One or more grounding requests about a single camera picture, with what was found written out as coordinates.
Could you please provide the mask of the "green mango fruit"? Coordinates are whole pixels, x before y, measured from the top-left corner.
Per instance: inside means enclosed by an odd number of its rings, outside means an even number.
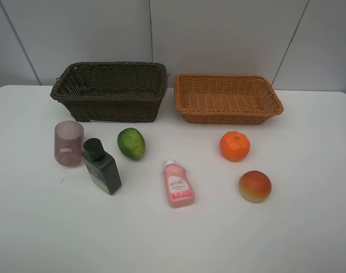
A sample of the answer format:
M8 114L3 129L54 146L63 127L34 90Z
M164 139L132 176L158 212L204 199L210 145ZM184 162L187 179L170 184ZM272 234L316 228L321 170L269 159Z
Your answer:
M131 160L140 160L145 153L145 140L135 128L126 128L118 134L118 147L121 153Z

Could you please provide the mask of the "translucent purple plastic cup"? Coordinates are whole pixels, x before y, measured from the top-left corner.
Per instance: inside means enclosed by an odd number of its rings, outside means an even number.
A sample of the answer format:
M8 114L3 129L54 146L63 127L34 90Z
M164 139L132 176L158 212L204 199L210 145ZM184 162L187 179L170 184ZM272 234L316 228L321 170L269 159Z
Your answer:
M62 121L55 126L54 156L64 167L76 167L82 161L84 128L76 121Z

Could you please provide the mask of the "light brown wicker basket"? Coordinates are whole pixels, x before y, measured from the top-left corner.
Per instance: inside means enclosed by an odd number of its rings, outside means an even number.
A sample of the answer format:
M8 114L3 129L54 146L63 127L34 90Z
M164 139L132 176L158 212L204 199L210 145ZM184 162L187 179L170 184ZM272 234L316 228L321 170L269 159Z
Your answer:
M260 125L284 111L271 84L257 75L179 74L174 103L186 122L198 124Z

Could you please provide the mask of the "dark green bottle black cap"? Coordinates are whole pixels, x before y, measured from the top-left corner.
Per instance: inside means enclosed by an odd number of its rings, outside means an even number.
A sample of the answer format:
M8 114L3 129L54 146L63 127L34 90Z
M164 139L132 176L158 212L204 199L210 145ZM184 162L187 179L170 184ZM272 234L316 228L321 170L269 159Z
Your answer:
M86 140L83 147L82 158L92 181L113 195L122 186L115 159L104 150L98 138Z

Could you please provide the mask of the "dark brown wicker basket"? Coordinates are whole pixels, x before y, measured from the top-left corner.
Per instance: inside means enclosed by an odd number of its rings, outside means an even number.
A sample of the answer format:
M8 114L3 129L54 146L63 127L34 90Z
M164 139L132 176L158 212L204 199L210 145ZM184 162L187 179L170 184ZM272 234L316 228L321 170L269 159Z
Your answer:
M153 122L168 87L165 65L80 62L57 78L51 97L78 122Z

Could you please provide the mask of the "pink bottle white cap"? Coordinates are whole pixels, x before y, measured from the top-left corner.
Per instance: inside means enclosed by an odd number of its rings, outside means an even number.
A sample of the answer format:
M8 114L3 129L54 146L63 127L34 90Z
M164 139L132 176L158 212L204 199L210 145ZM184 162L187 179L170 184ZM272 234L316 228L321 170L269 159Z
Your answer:
M186 169L174 160L164 161L164 181L168 201L172 208L189 206L195 201L194 191L186 177Z

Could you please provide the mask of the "orange tangerine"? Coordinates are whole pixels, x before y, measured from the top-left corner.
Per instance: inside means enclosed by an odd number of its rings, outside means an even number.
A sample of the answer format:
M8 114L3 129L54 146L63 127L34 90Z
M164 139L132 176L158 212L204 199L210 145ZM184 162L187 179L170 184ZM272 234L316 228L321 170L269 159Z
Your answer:
M222 156L232 162L243 160L250 151L249 139L238 131L225 133L219 143Z

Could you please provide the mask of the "red yellow peach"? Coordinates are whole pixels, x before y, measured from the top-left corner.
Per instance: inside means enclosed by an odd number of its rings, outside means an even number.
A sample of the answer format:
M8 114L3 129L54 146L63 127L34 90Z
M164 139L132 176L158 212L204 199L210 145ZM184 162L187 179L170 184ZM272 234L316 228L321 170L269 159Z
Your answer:
M265 201L272 191L272 184L266 174L249 171L239 179L239 192L247 201L258 204Z

